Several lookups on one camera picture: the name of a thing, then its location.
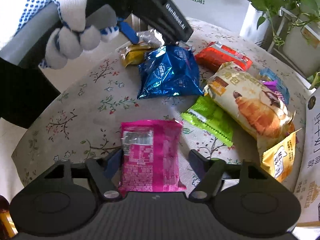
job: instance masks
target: round table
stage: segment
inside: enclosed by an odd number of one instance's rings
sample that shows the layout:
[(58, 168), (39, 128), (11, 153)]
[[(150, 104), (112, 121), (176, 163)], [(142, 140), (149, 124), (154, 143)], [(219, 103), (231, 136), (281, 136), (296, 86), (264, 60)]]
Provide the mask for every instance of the round table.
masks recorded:
[[(296, 146), (293, 171), (283, 182), (293, 191), (303, 154), (305, 102), (311, 92), (294, 70), (262, 48), (215, 25), (187, 19), (194, 30), (189, 42), (195, 47), (195, 53), (211, 41), (220, 41), (253, 61), (248, 71), (250, 74), (256, 76), (260, 69), (269, 67), (288, 87), (288, 108), (292, 112), (296, 111), (296, 129), (302, 128), (297, 133), (299, 143)], [(58, 160), (68, 159), (80, 163), (95, 156), (106, 156), (121, 145), (121, 122), (142, 119), (180, 120), (180, 113), (196, 101), (193, 96), (137, 100), (140, 89), (138, 68), (124, 68), (119, 61), (120, 50), (106, 56), (86, 76), (65, 90), (22, 137), (12, 159), (24, 186)], [(199, 68), (201, 80), (213, 75)], [(232, 147), (227, 147), (210, 133), (184, 122), (179, 142), (179, 166), (180, 179), (187, 186), (187, 195), (199, 182), (187, 161), (190, 149), (196, 149), (206, 158), (217, 157), (227, 163), (241, 163), (243, 159), (259, 162), (256, 141), (237, 124), (234, 127), (233, 142)]]

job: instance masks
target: croissant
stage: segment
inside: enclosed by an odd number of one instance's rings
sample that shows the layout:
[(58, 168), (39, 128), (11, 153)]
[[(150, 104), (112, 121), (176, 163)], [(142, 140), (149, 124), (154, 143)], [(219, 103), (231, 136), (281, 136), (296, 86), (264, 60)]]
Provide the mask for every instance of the croissant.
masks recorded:
[(236, 91), (233, 92), (233, 96), (236, 99), (239, 112), (258, 134), (270, 138), (280, 136), (280, 119), (270, 107), (257, 98), (245, 98)]

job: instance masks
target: green wrapper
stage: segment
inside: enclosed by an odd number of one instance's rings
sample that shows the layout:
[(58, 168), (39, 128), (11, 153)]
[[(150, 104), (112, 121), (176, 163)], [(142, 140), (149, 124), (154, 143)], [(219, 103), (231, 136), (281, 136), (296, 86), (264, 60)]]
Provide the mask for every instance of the green wrapper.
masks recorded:
[(209, 96), (199, 97), (181, 117), (192, 125), (212, 133), (228, 147), (233, 145), (233, 119)]

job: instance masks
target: silver screw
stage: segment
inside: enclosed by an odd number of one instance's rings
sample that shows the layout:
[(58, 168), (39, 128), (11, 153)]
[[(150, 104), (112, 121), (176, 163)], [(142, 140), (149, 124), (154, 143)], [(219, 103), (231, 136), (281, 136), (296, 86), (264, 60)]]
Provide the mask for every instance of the silver screw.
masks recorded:
[(207, 197), (207, 193), (204, 191), (194, 191), (191, 193), (191, 196), (196, 199), (204, 199)]
[(108, 190), (103, 194), (106, 198), (117, 198), (119, 197), (119, 192), (115, 190)]

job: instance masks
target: gloved hand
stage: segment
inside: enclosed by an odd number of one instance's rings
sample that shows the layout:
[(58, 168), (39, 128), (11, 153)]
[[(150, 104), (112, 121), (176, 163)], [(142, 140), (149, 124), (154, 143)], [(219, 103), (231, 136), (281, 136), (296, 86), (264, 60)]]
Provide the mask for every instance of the gloved hand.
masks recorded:
[[(109, 41), (119, 33), (117, 26), (104, 26), (98, 30), (94, 23), (90, 23), (86, 27), (87, 0), (0, 0), (0, 50), (50, 2), (57, 5), (64, 27), (51, 34), (46, 46), (45, 61), (40, 63), (40, 67), (48, 65), (55, 69), (62, 68), (68, 59), (79, 57), (83, 50), (94, 49), (100, 40)], [(104, 15), (106, 17), (109, 18), (108, 22), (116, 25), (116, 14), (110, 7), (108, 15)]]

